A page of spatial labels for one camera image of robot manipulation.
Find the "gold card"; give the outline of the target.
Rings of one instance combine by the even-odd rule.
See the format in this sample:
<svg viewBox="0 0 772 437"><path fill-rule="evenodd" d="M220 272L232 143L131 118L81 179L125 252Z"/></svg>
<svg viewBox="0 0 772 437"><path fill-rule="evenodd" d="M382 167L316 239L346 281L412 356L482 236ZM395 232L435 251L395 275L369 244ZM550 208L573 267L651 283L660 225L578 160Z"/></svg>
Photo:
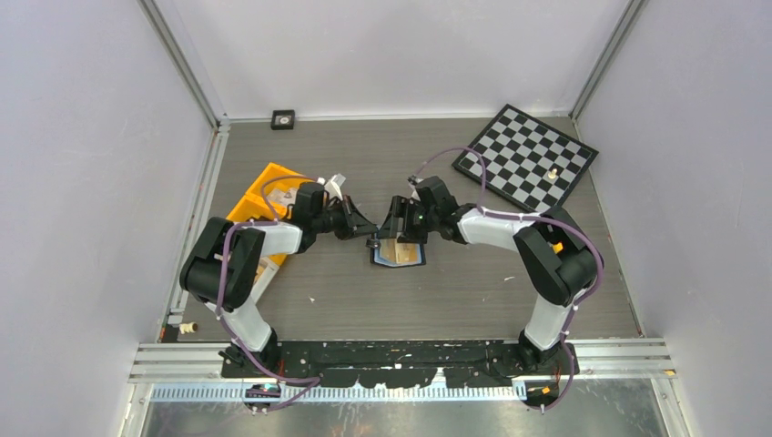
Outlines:
<svg viewBox="0 0 772 437"><path fill-rule="evenodd" d="M397 266L421 262L421 251L418 244L400 243L397 239L382 240L379 256L388 264Z"/></svg>

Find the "black leather card holder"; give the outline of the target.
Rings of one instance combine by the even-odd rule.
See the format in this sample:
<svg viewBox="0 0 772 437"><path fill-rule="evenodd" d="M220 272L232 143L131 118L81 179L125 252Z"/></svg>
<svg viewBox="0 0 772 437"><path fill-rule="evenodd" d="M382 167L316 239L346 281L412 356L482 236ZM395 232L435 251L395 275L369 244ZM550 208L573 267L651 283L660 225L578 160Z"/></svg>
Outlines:
<svg viewBox="0 0 772 437"><path fill-rule="evenodd" d="M374 265L390 269L422 266L426 263L424 246L418 243L402 243L397 239L368 239L370 260Z"/></svg>

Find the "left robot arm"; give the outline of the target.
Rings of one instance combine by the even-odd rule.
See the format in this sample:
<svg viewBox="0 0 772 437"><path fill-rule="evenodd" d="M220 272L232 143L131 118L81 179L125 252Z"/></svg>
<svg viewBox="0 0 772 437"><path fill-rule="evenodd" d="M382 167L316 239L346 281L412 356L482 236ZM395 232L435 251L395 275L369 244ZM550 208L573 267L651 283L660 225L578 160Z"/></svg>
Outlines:
<svg viewBox="0 0 772 437"><path fill-rule="evenodd" d="M304 181L280 218L209 219L183 264L179 285L208 305L240 351L240 361L255 375L267 377L278 368L281 352L278 335L259 314L252 294L259 262L272 255L304 253L320 234L349 240L377 230L350 196L330 185Z"/></svg>

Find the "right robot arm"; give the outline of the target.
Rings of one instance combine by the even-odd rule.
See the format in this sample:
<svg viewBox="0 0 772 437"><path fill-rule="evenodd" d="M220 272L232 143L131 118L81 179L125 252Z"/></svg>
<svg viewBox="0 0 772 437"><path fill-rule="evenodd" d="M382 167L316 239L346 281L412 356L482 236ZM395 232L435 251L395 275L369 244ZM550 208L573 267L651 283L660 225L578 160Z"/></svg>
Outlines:
<svg viewBox="0 0 772 437"><path fill-rule="evenodd" d="M421 246L430 233L462 245L507 249L521 257L537 293L533 313L514 348L523 367L543 373L566 351L565 339L579 304L603 275L597 248L561 207L543 213L507 213L461 204L438 177L411 178L410 197L395 196L368 242L375 261L393 266L387 248Z"/></svg>

